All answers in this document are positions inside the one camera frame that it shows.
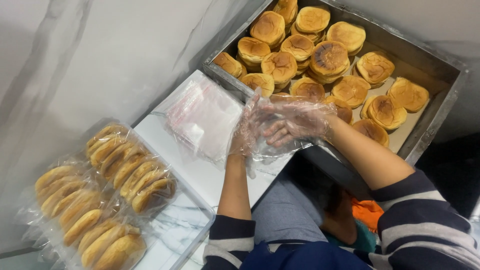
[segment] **leg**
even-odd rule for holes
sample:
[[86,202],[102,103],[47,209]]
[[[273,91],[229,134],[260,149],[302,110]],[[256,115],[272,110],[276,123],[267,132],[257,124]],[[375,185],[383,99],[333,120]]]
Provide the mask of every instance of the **leg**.
[[322,216],[285,173],[279,174],[261,198],[252,213],[252,219],[257,221],[255,243],[292,239],[326,241],[318,227],[322,223]]

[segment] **forearm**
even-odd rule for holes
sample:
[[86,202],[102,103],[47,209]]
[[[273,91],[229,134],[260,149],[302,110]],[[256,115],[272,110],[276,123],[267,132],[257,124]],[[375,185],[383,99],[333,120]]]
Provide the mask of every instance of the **forearm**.
[[227,157],[225,179],[217,214],[241,220],[252,219],[245,158],[241,155]]
[[372,190],[399,182],[415,170],[388,148],[357,132],[337,117],[330,120],[332,144]]

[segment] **striped sleeve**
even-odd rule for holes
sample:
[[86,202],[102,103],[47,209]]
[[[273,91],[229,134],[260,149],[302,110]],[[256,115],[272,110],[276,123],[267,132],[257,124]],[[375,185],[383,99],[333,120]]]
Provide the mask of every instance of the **striped sleeve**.
[[239,269],[253,250],[255,221],[217,215],[204,250],[204,270]]
[[378,220],[382,254],[369,254],[376,269],[480,269],[470,223],[422,171],[372,191],[385,210]]

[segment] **stack of plastic bags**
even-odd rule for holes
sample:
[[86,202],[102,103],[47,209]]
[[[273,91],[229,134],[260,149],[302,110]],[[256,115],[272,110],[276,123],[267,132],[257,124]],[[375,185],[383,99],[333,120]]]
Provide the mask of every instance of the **stack of plastic bags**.
[[129,270],[157,239],[150,217],[178,193],[170,166],[109,123],[24,190],[16,221],[53,269]]

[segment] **floor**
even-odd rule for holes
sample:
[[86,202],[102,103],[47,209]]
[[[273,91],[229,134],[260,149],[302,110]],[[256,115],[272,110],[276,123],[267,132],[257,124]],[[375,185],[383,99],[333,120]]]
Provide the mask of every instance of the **floor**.
[[40,252],[30,252],[14,257],[0,259],[1,270],[50,270],[53,263],[38,261]]

